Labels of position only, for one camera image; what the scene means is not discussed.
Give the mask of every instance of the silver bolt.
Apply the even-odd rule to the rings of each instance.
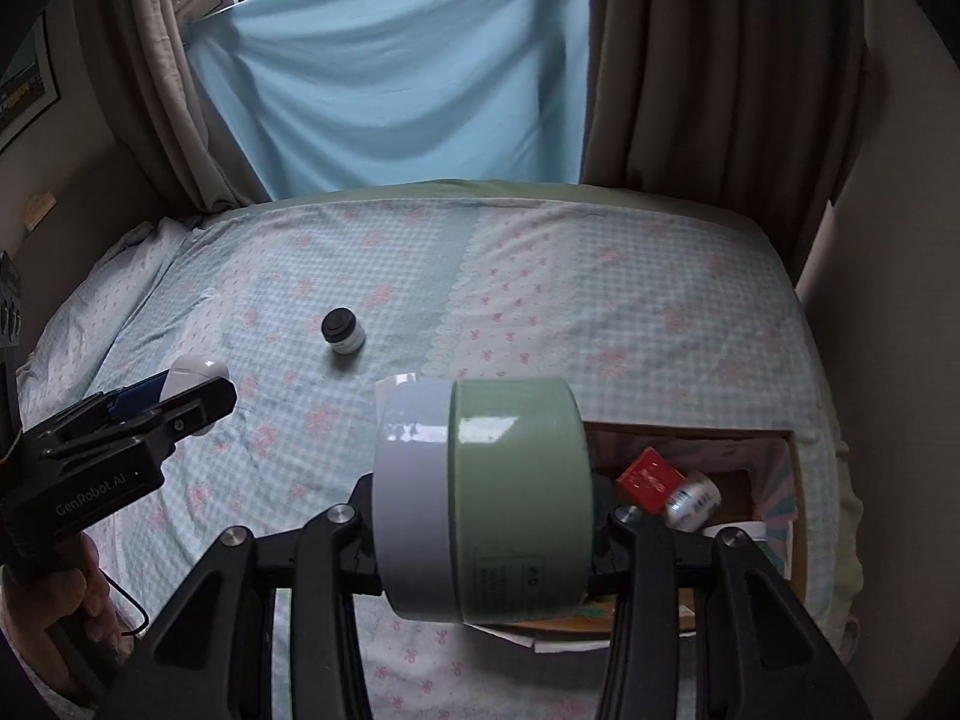
[[[350,522],[355,516],[356,512],[349,503],[338,503],[326,510],[326,518],[337,525]]]
[[[639,509],[635,506],[618,506],[613,510],[613,516],[616,517],[620,522],[630,522]]]
[[[720,531],[720,541],[723,541],[728,547],[742,547],[749,539],[750,536],[747,536],[747,533],[741,531],[740,528],[723,528]]]
[[[220,533],[220,543],[225,546],[235,547],[247,540],[247,529],[240,525],[233,525],[226,531]]]

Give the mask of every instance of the mattress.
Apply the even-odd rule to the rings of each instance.
[[[320,320],[354,309],[338,358]],[[859,589],[858,503],[802,311],[750,221],[628,191],[437,182],[140,228],[48,324],[19,372],[27,424],[179,354],[227,361],[234,414],[164,465],[164,487],[91,529],[104,568],[156,614],[213,538],[304,524],[371,470],[373,382],[562,375],[584,418],[796,433],[808,512],[805,603],[834,642]],[[275,713],[289,715],[289,599]],[[592,715],[604,653],[537,655],[357,599],[378,717]],[[693,711],[683,650],[680,714]]]

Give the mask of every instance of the box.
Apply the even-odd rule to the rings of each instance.
[[[616,476],[652,446],[679,471],[707,474],[723,497],[707,525],[761,519],[774,566],[800,600],[806,594],[806,519],[793,433],[585,422],[590,464]],[[680,635],[693,635],[693,594],[680,589]],[[579,652],[610,645],[613,598],[589,600],[574,616],[481,630],[537,652]]]

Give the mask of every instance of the white jar with black lid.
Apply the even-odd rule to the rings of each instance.
[[[323,339],[337,354],[353,354],[367,339],[360,322],[349,308],[335,308],[320,324]]]

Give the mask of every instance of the hand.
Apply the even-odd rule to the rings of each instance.
[[[30,586],[18,586],[3,574],[3,615],[11,644],[21,658],[50,688],[64,696],[79,690],[64,659],[46,629],[80,608],[89,615],[83,624],[92,641],[107,640],[119,647],[120,625],[110,600],[107,579],[100,570],[97,545],[86,533],[80,534],[83,571],[72,569],[48,574]]]

